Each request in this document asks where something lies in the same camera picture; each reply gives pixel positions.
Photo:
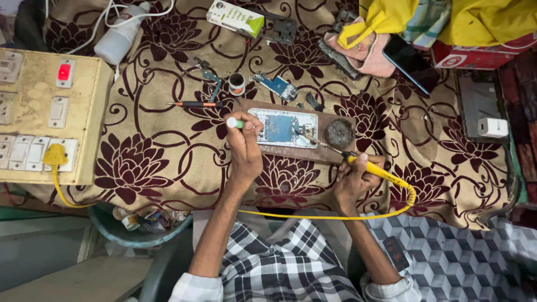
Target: person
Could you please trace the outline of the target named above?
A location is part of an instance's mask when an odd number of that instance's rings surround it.
[[[228,128],[231,174],[201,234],[188,273],[181,276],[169,301],[421,300],[415,282],[397,272],[359,220],[343,223],[368,271],[360,280],[361,295],[312,221],[296,220],[275,243],[235,221],[243,195],[263,171],[257,144],[263,124],[242,111],[224,119],[230,117],[245,121],[242,131]],[[358,216],[356,200],[380,184],[379,177],[365,172],[368,160],[384,165],[382,156],[361,153],[353,164],[343,161],[338,168],[332,190],[337,214]]]

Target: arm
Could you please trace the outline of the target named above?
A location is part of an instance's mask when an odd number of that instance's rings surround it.
[[[384,166],[384,157],[369,156],[361,153],[349,165],[343,161],[339,166],[336,184],[333,187],[335,210],[340,216],[358,216],[356,200],[367,190],[380,184],[380,178],[366,172],[368,159],[379,167]],[[377,241],[365,224],[359,220],[343,220],[351,234],[352,241],[364,260],[373,283],[378,285],[395,284],[402,277],[388,260]]]
[[[230,117],[242,119],[245,123],[242,131],[228,128],[231,176],[192,258],[188,273],[195,276],[218,276],[242,196],[263,171],[261,150],[257,145],[257,135],[263,129],[263,124],[251,114],[242,111],[227,114],[224,120],[227,121]]]

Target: opened smartphone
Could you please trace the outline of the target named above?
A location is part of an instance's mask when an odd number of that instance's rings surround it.
[[[414,47],[396,34],[391,35],[382,54],[426,94],[431,93],[440,79],[440,74],[418,54]]]

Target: plaid shirt sleeve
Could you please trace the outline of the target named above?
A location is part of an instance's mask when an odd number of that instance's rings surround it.
[[[206,278],[184,273],[173,287],[168,302],[222,302],[222,279]]]
[[[378,285],[366,273],[360,279],[360,287],[367,302],[415,302],[422,299],[417,283],[406,277],[395,284]]]

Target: pink cloth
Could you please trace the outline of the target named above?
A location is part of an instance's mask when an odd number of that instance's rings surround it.
[[[358,17],[352,23],[360,22],[364,22],[362,17]],[[337,38],[338,35],[335,33],[326,33],[324,35],[326,44],[345,55],[352,67],[357,71],[380,77],[389,77],[394,72],[395,66],[382,54],[384,46],[390,39],[389,34],[376,34],[373,32],[350,49],[341,47],[337,43]]]

